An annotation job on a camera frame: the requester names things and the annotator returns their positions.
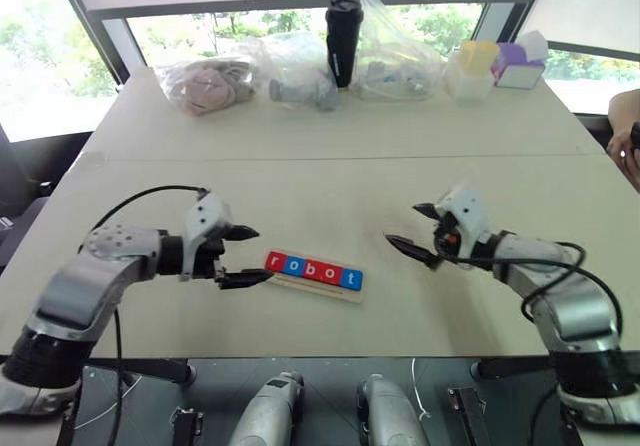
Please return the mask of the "person's bare hand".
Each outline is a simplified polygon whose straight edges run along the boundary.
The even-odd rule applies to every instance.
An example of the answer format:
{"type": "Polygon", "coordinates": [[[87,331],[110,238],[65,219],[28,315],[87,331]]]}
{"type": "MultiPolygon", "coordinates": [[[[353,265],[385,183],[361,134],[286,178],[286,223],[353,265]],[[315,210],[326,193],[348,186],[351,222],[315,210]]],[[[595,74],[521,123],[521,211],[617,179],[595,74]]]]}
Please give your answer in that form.
{"type": "Polygon", "coordinates": [[[633,147],[629,130],[616,132],[608,144],[607,152],[629,179],[639,178],[639,150],[633,147]]]}

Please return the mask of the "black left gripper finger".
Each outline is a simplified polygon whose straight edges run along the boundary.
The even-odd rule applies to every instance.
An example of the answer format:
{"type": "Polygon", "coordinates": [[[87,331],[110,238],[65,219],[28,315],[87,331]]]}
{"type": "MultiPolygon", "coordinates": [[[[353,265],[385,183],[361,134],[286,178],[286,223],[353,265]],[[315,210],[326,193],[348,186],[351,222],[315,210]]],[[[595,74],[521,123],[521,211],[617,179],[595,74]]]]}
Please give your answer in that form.
{"type": "Polygon", "coordinates": [[[249,226],[231,225],[225,230],[222,238],[225,241],[238,242],[238,241],[253,239],[259,236],[260,236],[260,233],[249,226]]]}
{"type": "Polygon", "coordinates": [[[274,273],[265,269],[243,269],[239,272],[225,272],[219,278],[220,290],[244,289],[263,283],[272,278],[274,273]]]}

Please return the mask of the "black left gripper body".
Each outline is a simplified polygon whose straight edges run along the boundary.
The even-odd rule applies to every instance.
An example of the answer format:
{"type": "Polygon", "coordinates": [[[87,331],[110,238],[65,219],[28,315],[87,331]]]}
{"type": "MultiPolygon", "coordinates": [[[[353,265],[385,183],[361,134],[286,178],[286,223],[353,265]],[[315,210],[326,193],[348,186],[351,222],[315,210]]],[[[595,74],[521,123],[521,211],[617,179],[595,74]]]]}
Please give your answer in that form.
{"type": "Polygon", "coordinates": [[[225,253],[222,239],[207,239],[196,250],[192,279],[212,280],[218,287],[223,286],[226,269],[220,258],[225,253]]]}

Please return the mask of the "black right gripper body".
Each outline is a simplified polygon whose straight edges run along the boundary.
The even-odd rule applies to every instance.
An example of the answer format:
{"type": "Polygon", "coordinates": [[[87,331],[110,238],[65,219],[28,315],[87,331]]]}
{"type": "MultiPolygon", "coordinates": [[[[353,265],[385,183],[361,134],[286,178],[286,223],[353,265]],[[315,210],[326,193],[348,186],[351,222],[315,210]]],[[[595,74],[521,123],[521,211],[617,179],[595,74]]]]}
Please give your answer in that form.
{"type": "Polygon", "coordinates": [[[445,261],[453,263],[457,261],[460,250],[460,233],[457,229],[458,222],[450,213],[446,213],[443,217],[432,213],[430,218],[436,222],[433,238],[436,259],[430,269],[437,270],[445,261]]]}

